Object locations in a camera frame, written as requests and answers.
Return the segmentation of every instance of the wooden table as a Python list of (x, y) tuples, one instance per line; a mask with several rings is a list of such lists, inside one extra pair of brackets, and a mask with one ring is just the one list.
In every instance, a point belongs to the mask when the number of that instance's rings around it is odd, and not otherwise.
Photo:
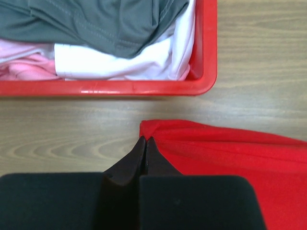
[(146, 119), (307, 140), (307, 2), (220, 0), (218, 81), (200, 97), (0, 100), (0, 175), (104, 171)]

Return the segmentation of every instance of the white cloth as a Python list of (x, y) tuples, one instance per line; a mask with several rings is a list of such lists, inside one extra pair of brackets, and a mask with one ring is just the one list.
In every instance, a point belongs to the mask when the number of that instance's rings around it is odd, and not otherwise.
[(132, 59), (85, 46), (55, 44), (55, 66), (67, 80), (184, 80), (195, 34), (195, 2), (151, 46)]

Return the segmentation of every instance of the red plastic basket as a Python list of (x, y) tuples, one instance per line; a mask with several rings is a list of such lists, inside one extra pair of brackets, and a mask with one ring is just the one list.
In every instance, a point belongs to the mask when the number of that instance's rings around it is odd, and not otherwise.
[(217, 77), (217, 0), (197, 0), (195, 44), (185, 81), (2, 81), (0, 96), (172, 96), (207, 92)]

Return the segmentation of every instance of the wood grain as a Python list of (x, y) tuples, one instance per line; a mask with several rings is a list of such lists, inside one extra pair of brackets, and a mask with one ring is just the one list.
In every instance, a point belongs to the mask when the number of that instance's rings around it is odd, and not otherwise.
[(146, 119), (307, 140), (307, 1), (220, 0), (218, 81), (200, 97), (0, 100), (0, 175), (104, 171)]

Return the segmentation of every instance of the tabletop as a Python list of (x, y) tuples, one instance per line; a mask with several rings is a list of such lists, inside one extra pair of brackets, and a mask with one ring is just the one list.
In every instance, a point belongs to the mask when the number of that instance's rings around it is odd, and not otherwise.
[(198, 97), (0, 99), (0, 175), (104, 171), (148, 119), (307, 140), (307, 1), (219, 0), (218, 80)]

